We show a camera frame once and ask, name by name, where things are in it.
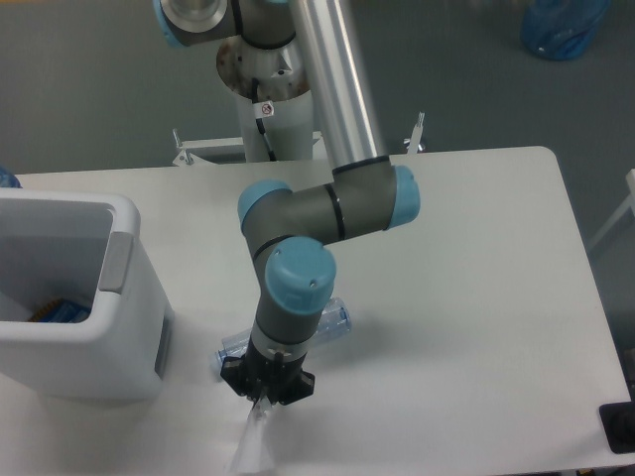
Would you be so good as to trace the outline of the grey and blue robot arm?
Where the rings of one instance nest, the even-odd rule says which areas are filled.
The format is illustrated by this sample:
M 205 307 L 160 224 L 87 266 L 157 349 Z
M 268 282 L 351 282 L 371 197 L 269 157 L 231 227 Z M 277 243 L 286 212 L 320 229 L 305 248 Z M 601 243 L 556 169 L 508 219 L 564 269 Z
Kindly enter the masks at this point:
M 290 140 L 313 133 L 283 105 L 310 97 L 318 111 L 331 182 L 292 190 L 266 179 L 239 197 L 260 297 L 245 353 L 220 370 L 253 403 L 294 403 L 315 387 L 303 364 L 334 288 L 329 245 L 415 220 L 418 185 L 385 152 L 348 2 L 157 1 L 154 10 L 171 45 L 220 41 L 217 72 L 249 115 L 248 155 L 293 159 Z

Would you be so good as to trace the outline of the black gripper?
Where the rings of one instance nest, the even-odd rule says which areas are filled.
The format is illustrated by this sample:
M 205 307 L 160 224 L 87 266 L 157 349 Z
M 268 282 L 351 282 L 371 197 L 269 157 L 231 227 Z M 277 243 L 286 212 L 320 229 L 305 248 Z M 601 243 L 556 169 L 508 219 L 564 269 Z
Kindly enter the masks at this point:
M 281 353 L 270 359 L 249 342 L 245 356 L 225 358 L 220 377 L 239 397 L 288 406 L 314 394 L 315 375 L 303 370 L 305 359 L 287 362 Z

